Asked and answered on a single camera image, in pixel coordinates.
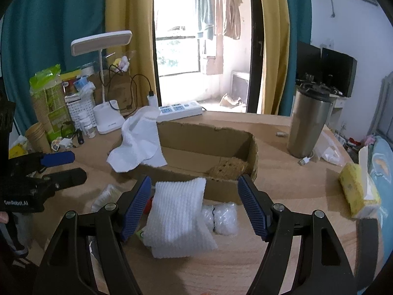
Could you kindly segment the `cotton swab bag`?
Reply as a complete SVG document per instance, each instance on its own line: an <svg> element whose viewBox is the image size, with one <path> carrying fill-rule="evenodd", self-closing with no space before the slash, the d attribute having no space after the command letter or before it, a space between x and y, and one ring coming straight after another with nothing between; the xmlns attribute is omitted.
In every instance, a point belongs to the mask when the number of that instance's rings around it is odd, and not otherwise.
<svg viewBox="0 0 393 295"><path fill-rule="evenodd" d="M114 185L108 184L107 187L94 200L91 211L98 212L102 207L108 203L116 203L122 195L122 192Z"/></svg>

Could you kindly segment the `bubble wrap roll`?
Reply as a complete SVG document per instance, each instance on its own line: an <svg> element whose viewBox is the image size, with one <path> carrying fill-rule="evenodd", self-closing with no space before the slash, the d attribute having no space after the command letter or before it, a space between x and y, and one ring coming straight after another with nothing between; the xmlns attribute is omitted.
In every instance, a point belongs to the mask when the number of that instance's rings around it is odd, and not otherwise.
<svg viewBox="0 0 393 295"><path fill-rule="evenodd" d="M211 232L224 236L238 234L237 205L235 203L203 205L202 217Z"/></svg>

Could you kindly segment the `white waffle knit towel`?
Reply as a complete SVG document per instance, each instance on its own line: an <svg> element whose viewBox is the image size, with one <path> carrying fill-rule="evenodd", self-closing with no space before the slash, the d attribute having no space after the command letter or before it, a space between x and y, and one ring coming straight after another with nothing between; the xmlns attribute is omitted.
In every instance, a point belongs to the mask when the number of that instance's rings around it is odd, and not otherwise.
<svg viewBox="0 0 393 295"><path fill-rule="evenodd" d="M183 258L217 249L202 216L205 178L157 182L142 241L154 258Z"/></svg>

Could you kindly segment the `white pill bottle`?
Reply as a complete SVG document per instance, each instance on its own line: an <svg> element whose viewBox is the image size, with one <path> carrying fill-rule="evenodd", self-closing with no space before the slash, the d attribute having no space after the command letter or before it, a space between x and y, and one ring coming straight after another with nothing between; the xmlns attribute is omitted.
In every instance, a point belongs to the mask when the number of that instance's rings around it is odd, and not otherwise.
<svg viewBox="0 0 393 295"><path fill-rule="evenodd" d="M83 129L84 129L86 135L89 137L89 139L92 139L96 136L95 128L94 128L93 123L89 117L86 117L83 120L81 120L81 124L83 126Z"/></svg>

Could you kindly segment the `brown cardboard box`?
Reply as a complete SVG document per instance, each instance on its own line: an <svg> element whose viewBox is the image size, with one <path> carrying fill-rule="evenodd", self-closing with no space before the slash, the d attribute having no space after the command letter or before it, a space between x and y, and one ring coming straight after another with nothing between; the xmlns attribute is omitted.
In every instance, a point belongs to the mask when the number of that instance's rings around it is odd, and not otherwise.
<svg viewBox="0 0 393 295"><path fill-rule="evenodd" d="M256 179L258 146L254 135L228 127L167 121L157 123L158 135L166 166L140 164L124 174L138 178L147 175L153 183L206 179L204 197L221 203L241 203L237 180L212 178L208 171L222 159L237 157L246 161L248 170L243 175Z"/></svg>

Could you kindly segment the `white perforated basket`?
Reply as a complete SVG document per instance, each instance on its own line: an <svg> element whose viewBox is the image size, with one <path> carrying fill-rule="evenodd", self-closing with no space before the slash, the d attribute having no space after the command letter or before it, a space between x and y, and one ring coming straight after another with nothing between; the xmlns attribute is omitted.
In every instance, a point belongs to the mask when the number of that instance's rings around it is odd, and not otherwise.
<svg viewBox="0 0 393 295"><path fill-rule="evenodd" d="M75 125L75 129L81 128L79 123L80 112L86 112L91 122L93 123L93 126L96 127L97 124L93 112L93 109L95 107L95 100L93 95L90 95L89 97L80 97L79 93L77 93L74 95L65 96L65 103L67 105L70 118Z"/></svg>

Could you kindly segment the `white usb plug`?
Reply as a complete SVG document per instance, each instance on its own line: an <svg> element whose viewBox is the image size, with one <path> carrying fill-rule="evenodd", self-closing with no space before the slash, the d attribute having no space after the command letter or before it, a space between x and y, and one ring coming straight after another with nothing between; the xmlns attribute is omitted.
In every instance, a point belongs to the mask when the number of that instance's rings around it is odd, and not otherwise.
<svg viewBox="0 0 393 295"><path fill-rule="evenodd" d="M300 166L304 166L305 164L308 164L311 160L312 160L312 156L311 157L304 157L304 158L300 159L298 163Z"/></svg>

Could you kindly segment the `white cloth on box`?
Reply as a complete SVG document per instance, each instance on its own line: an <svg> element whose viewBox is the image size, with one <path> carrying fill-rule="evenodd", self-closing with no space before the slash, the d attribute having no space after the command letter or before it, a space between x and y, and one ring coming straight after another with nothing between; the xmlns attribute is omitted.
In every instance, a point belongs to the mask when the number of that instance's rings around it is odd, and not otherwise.
<svg viewBox="0 0 393 295"><path fill-rule="evenodd" d="M156 120L161 111L156 107L142 107L122 125L121 145L114 148L107 162L116 173L126 173L140 164L166 166L158 135Z"/></svg>

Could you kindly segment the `green paper cup package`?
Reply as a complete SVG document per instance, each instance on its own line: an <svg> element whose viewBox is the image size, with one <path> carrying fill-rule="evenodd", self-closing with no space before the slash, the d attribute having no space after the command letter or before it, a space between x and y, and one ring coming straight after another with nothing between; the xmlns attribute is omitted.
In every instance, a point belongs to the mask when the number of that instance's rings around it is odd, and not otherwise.
<svg viewBox="0 0 393 295"><path fill-rule="evenodd" d="M71 122L60 75L61 66L56 64L29 79L33 108L50 143L68 131Z"/></svg>

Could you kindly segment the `clear plastic bag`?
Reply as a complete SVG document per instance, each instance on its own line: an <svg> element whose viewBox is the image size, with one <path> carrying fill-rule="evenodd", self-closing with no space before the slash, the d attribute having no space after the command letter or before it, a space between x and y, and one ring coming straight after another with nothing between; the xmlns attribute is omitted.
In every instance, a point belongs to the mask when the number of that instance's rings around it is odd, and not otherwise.
<svg viewBox="0 0 393 295"><path fill-rule="evenodd" d="M314 146L314 154L317 159L323 159L330 164L336 166L345 165L344 157L341 155L335 142L324 131L321 132Z"/></svg>

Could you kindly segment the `yellow tissue pack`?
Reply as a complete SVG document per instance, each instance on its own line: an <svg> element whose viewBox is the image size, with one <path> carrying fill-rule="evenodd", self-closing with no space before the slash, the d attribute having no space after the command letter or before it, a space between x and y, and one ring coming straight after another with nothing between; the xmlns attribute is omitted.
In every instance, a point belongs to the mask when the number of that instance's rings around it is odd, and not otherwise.
<svg viewBox="0 0 393 295"><path fill-rule="evenodd" d="M381 205L381 198L368 173L368 147L358 153L358 163L348 162L339 175L353 219L372 218Z"/></svg>

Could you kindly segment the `stainless steel tumbler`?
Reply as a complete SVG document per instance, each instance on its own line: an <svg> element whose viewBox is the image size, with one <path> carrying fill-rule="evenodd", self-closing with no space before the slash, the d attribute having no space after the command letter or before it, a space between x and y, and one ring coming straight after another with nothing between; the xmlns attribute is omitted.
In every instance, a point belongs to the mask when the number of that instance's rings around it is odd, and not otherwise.
<svg viewBox="0 0 393 295"><path fill-rule="evenodd" d="M309 157L318 141L332 107L330 89L316 83L296 87L287 149L293 157Z"/></svg>

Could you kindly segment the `teal curtain left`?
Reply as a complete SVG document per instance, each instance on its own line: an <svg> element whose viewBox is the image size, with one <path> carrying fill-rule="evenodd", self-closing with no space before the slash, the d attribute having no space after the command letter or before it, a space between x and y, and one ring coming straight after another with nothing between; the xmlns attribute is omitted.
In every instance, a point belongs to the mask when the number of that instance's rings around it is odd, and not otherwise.
<svg viewBox="0 0 393 295"><path fill-rule="evenodd" d="M29 79L35 73L60 65L76 69L95 59L89 53L74 57L73 40L103 33L105 0L13 0L3 17L1 65L5 90L16 104L20 131L37 122Z"/></svg>

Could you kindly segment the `black monitor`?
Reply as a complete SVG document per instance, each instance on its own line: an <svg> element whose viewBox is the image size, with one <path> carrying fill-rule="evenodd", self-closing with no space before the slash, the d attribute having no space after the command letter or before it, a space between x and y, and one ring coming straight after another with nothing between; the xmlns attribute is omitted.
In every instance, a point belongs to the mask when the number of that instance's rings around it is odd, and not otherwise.
<svg viewBox="0 0 393 295"><path fill-rule="evenodd" d="M296 84L323 84L331 91L350 98L356 77L357 60L350 55L298 42Z"/></svg>

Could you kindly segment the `yellow curtain right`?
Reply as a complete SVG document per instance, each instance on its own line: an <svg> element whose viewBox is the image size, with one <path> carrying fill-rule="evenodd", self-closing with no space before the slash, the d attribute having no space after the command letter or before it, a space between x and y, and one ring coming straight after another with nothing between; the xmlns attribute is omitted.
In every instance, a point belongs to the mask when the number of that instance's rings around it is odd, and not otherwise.
<svg viewBox="0 0 393 295"><path fill-rule="evenodd" d="M261 0L264 43L261 113L276 115L284 93L290 47L290 18L287 0Z"/></svg>

